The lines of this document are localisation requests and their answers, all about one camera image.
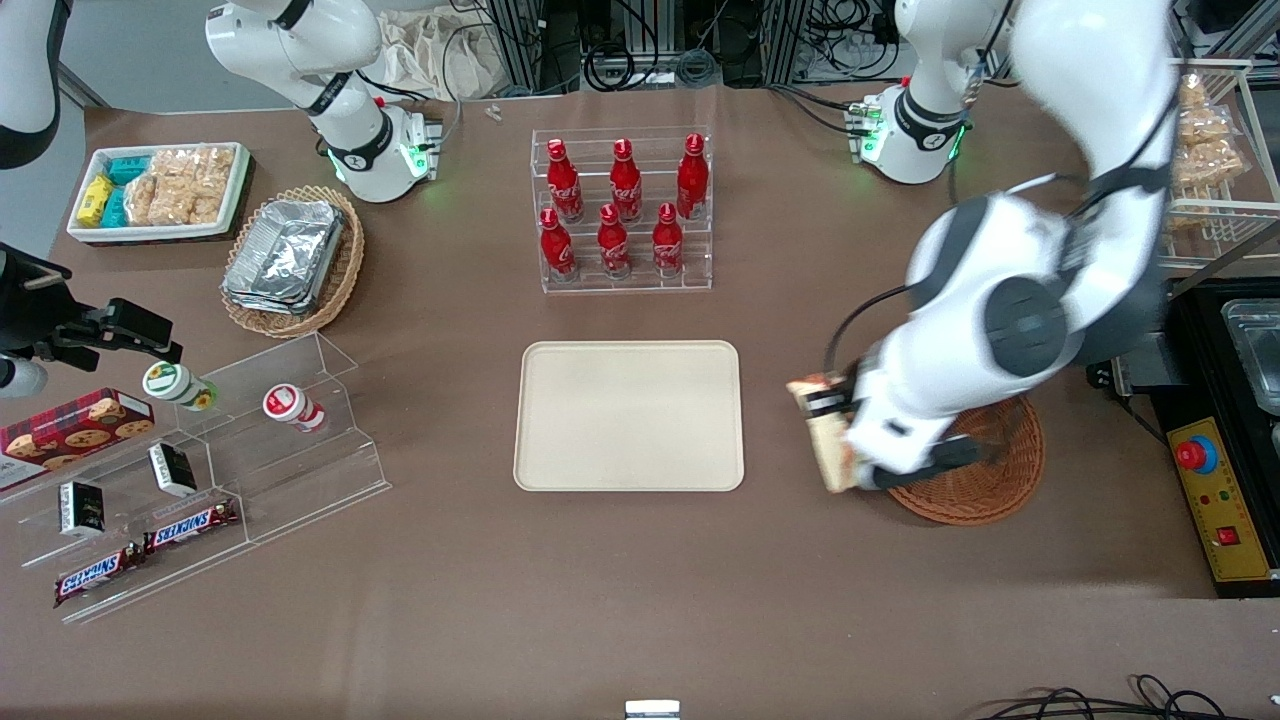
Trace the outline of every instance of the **red cookie box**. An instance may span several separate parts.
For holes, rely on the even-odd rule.
[[[151,406],[105,387],[0,430],[0,492],[155,427]]]

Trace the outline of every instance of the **yellow control panel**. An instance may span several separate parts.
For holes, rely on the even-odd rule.
[[[1178,428],[1167,438],[1213,578],[1220,583],[1268,579],[1271,568],[1240,497],[1217,423],[1206,418]]]

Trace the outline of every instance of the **brown table surface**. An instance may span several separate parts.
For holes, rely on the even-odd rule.
[[[394,489],[87,626],[63,626],[50,578],[18,569],[6,519],[0,707],[37,719],[559,720],[673,697],[691,720],[961,717],[1033,687],[1129,698],[1126,674],[1148,671],[1274,716],[1280,606],[1210,600],[1169,451],[1080,370],[1033,392],[1044,480],[1002,523],[945,528],[886,495],[823,489],[783,383],[818,369],[850,307],[901,282],[948,205],[945,181],[897,186],[854,167],[837,133],[764,91],[499,104],[502,124],[467,106],[438,182],[357,204],[365,266],[326,334],[361,364],[356,415]],[[974,117],[963,196],[1083,169],[1018,91],[984,91]],[[714,128],[714,290],[545,297],[530,131],[692,122]],[[88,126],[91,149],[243,142],[259,161],[251,206],[335,184],[297,111],[91,111]],[[1073,190],[1033,192],[1062,210]],[[227,250],[60,237],[54,256],[76,270],[79,300],[120,295],[172,318],[184,363],[207,372],[273,342],[227,318]],[[892,302],[859,320],[849,356],[904,311]],[[737,347],[741,487],[516,487],[521,352],[616,338]],[[102,384],[132,388],[147,364],[118,352],[93,375],[55,366],[51,389],[6,402],[4,419]]]

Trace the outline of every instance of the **acrylic bottle rack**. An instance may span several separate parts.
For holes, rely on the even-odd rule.
[[[59,578],[129,541],[141,543],[143,532],[223,498],[234,500],[238,523],[163,548],[141,566],[55,610],[64,623],[82,623],[389,489],[378,448],[356,425],[351,398],[339,380],[356,366],[324,336],[311,333],[205,374],[219,391],[211,410],[192,413],[151,401],[156,430],[133,438],[118,452],[86,459],[0,498],[0,512],[18,519],[26,574],[38,577],[52,603]],[[301,433],[262,414],[262,396],[284,382],[324,406],[323,428]],[[198,492],[186,498],[160,492],[147,456],[156,442],[187,454]],[[59,534],[58,486],[69,480],[102,488],[106,532],[101,536],[78,539]]]
[[[684,229],[684,272],[675,278],[662,278],[653,264],[653,228],[658,223],[658,205],[676,201],[676,168],[685,156],[685,137],[696,132],[707,137],[703,156],[710,173],[707,184],[707,211],[698,220],[677,220]],[[710,290],[712,287],[712,217],[716,187],[710,128],[705,126],[662,128],[605,128],[534,131],[530,168],[532,174],[534,208],[531,227],[535,241],[541,236],[538,214],[552,208],[552,193],[547,186],[547,141],[564,141],[568,158],[577,168],[582,183],[582,219],[564,224],[572,238],[577,259],[579,278],[559,283],[552,279],[540,246],[535,242],[538,268],[543,292],[548,295],[572,292],[660,292]],[[631,140],[632,156],[641,174],[643,211],[640,219],[627,228],[627,249],[631,255],[631,275],[622,281],[604,274],[600,246],[595,241],[600,224],[600,206],[612,200],[609,170],[613,168],[613,141]]]

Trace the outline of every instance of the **red bottle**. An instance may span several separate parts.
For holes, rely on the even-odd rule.
[[[631,159],[631,141],[627,138],[613,142],[613,169],[609,170],[609,184],[613,186],[613,204],[618,208],[618,219],[634,223],[640,219],[640,169]]]
[[[703,156],[705,149],[707,140],[691,133],[685,138],[685,156],[676,170],[676,210],[689,220],[700,220],[707,213],[707,183],[712,174]]]
[[[658,206],[658,224],[653,228],[653,264],[658,275],[673,278],[685,268],[685,232],[676,224],[676,206]]]
[[[543,210],[539,222],[543,225],[543,258],[550,270],[552,281],[558,283],[577,279],[577,261],[573,259],[573,246],[568,231],[561,227],[556,210]]]
[[[566,223],[582,219],[582,183],[577,178],[577,168],[568,160],[564,141],[547,141],[547,156],[552,164],[547,168],[547,184],[552,190],[552,202]]]
[[[627,228],[618,220],[618,209],[612,202],[605,202],[600,208],[600,232],[595,240],[600,243],[604,274],[611,279],[623,281],[631,275],[631,255],[627,254]]]

